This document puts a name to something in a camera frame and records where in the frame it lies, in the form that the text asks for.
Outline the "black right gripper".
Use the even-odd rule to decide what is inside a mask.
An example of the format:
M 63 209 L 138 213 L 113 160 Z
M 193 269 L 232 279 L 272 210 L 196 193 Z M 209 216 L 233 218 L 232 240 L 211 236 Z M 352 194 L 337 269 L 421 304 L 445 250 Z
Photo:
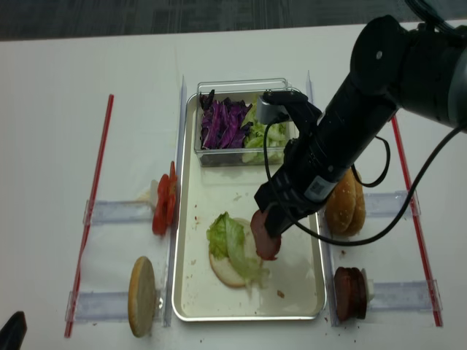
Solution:
M 279 238 L 295 217 L 324 207 L 344 174 L 345 168 L 330 159 L 315 138 L 289 141 L 283 164 L 255 194 L 258 208 L 266 215 L 264 226 L 269 237 Z M 274 208 L 281 203 L 288 209 Z

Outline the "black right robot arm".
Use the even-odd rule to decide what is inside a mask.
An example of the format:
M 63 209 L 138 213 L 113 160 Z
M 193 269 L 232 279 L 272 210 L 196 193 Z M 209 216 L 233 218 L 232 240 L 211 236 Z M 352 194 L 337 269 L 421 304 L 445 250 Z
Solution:
M 466 130 L 466 27 L 448 25 L 425 1 L 409 7 L 420 18 L 414 30 L 389 15 L 364 27 L 350 72 L 324 111 L 291 90 L 259 98 L 261 121 L 291 120 L 299 135 L 255 194 L 251 229 L 258 244 L 317 213 L 399 109 L 449 126 L 452 134 Z

